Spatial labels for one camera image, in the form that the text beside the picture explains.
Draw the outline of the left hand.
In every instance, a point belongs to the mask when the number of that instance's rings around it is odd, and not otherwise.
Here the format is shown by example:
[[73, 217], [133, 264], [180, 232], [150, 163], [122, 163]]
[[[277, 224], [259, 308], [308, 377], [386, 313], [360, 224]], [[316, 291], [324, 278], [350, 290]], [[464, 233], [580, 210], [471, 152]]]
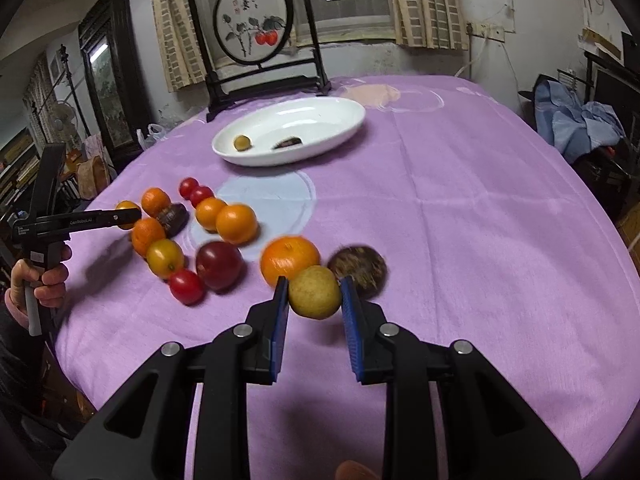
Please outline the left hand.
[[68, 269], [64, 264], [70, 260], [72, 250], [64, 245], [62, 248], [62, 262], [53, 269], [40, 272], [25, 259], [14, 264], [11, 271], [10, 286], [4, 293], [4, 310], [1, 313], [1, 333], [7, 333], [18, 328], [26, 330], [28, 314], [26, 311], [25, 287], [36, 283], [34, 296], [39, 303], [52, 310], [63, 307], [66, 295], [66, 280]]

